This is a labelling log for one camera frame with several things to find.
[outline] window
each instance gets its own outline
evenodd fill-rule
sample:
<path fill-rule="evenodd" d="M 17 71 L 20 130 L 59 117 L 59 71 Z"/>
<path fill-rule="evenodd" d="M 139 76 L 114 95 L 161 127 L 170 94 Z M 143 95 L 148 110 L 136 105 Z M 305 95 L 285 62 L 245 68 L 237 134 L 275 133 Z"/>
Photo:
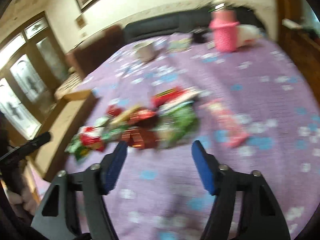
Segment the window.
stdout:
<path fill-rule="evenodd" d="M 19 33 L 2 50 L 0 50 L 0 69 L 4 67 L 11 56 L 25 43 L 26 41 L 22 33 Z"/>
<path fill-rule="evenodd" d="M 42 31 L 46 27 L 48 27 L 48 25 L 47 25 L 45 19 L 41 18 L 40 20 L 36 21 L 35 23 L 30 25 L 29 27 L 25 28 L 24 31 L 26 33 L 27 38 L 31 39 L 34 35 L 36 35 L 40 31 Z"/>

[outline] small box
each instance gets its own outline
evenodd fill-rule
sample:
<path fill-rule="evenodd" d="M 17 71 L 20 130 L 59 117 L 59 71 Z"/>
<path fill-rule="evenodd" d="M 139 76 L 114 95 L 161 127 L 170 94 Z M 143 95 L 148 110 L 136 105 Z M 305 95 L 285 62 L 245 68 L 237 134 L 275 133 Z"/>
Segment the small box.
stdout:
<path fill-rule="evenodd" d="M 51 141 L 27 156 L 40 176 L 51 182 L 69 156 L 65 149 L 84 124 L 98 99 L 91 90 L 64 95 L 42 124 L 37 135 L 51 133 Z"/>

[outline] bed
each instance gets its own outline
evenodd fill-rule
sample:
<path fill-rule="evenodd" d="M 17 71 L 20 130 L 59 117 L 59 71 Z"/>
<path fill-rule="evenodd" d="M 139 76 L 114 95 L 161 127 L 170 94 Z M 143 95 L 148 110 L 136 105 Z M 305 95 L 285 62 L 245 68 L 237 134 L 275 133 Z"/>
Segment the bed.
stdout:
<path fill-rule="evenodd" d="M 195 105 L 201 121 L 194 139 L 220 163 L 239 172 L 260 170 L 285 215 L 291 238 L 305 227 L 319 204 L 320 117 L 317 103 L 303 76 L 273 42 L 262 38 L 250 48 L 231 54 L 194 44 L 184 52 L 167 54 L 171 40 L 189 34 L 149 38 L 159 51 L 143 64 L 129 43 L 89 74 L 76 90 L 92 89 L 100 98 L 86 124 L 102 116 L 110 104 L 128 108 L 136 103 L 151 107 L 150 97 L 174 86 L 196 86 L 203 92 Z M 199 106 L 222 98 L 250 138 L 235 149 L 215 119 Z M 68 173 L 99 163 L 103 154 L 92 152 L 77 164 L 71 156 Z M 239 220 L 237 198 L 230 236 Z M 106 197 L 108 212 L 120 239 L 199 239 L 214 197 L 203 189 L 190 145 L 167 150 L 129 148 L 116 188 Z M 88 230 L 83 197 L 78 194 L 82 231 Z"/>

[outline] snack bag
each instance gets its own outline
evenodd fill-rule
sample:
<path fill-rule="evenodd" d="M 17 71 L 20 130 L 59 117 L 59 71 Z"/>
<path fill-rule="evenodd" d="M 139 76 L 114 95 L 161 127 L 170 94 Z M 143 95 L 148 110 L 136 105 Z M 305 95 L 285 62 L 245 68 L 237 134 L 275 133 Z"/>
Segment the snack bag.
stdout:
<path fill-rule="evenodd" d="M 77 162 L 89 154 L 89 148 L 82 145 L 78 134 L 73 136 L 65 151 L 74 155 Z"/>
<path fill-rule="evenodd" d="M 159 107 L 164 103 L 177 98 L 178 96 L 182 95 L 183 91 L 180 87 L 175 87 L 159 94 L 156 94 L 151 98 L 151 102 L 154 107 Z"/>
<path fill-rule="evenodd" d="M 120 107 L 117 107 L 116 105 L 111 105 L 108 107 L 106 114 L 111 116 L 118 116 L 123 112 L 123 109 Z"/>
<path fill-rule="evenodd" d="M 103 152 L 105 143 L 101 138 L 103 127 L 83 126 L 79 131 L 81 143 L 89 149 Z"/>
<path fill-rule="evenodd" d="M 156 128 L 160 147 L 168 148 L 189 142 L 198 127 L 192 104 L 193 101 L 184 102 L 161 115 L 161 123 Z"/>
<path fill-rule="evenodd" d="M 104 132 L 101 136 L 103 141 L 111 142 L 111 141 L 119 141 L 121 139 L 122 134 L 129 128 L 126 122 L 123 122 L 119 127 L 114 128 L 110 131 Z"/>
<path fill-rule="evenodd" d="M 160 106 L 159 113 L 164 114 L 165 112 L 173 109 L 176 106 L 179 106 L 184 102 L 189 102 L 194 98 L 196 98 L 200 93 L 201 93 L 200 90 L 194 87 L 186 88 L 181 91 L 181 94 L 178 97 Z"/>

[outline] wooden cabinet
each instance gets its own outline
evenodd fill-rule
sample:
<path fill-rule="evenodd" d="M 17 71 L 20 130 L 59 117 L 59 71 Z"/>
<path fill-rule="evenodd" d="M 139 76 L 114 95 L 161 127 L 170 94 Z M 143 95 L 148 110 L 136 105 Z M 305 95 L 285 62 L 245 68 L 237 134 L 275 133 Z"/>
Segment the wooden cabinet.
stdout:
<path fill-rule="evenodd" d="M 320 105 L 320 46 L 301 30 L 281 26 L 279 45 L 308 82 Z"/>

